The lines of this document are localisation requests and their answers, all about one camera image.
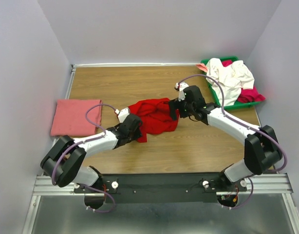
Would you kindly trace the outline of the red t-shirt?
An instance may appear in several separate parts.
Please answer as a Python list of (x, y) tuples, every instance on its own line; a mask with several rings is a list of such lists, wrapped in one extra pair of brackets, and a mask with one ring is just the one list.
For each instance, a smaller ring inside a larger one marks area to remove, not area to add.
[(137, 139), (139, 143), (147, 142), (147, 134), (159, 135), (164, 132), (176, 130), (179, 120), (179, 112), (176, 111), (176, 119), (170, 116), (169, 98), (146, 99), (128, 106), (130, 113), (141, 118), (140, 131), (142, 136)]

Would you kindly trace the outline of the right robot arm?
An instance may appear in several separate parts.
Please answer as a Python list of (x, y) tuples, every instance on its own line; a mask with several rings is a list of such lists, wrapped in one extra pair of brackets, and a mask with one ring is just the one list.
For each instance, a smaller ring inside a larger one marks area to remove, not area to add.
[(187, 117), (200, 121), (224, 131), (244, 146), (243, 159), (219, 173), (212, 183), (216, 188), (229, 191), (237, 181), (248, 176), (261, 175), (282, 159), (272, 127), (249, 124), (230, 115), (215, 103), (206, 103), (196, 85), (177, 83), (175, 90), (179, 93), (178, 97), (168, 103), (173, 120)]

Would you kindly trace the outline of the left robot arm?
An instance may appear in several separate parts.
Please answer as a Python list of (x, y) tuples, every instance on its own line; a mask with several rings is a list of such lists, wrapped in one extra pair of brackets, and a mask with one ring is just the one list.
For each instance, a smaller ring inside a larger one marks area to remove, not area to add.
[(70, 183), (83, 184), (92, 193), (101, 189), (101, 174), (84, 167), (86, 157), (124, 146), (141, 137), (140, 117), (129, 114), (123, 122), (104, 132), (83, 138), (60, 137), (40, 163), (42, 170), (60, 188)]

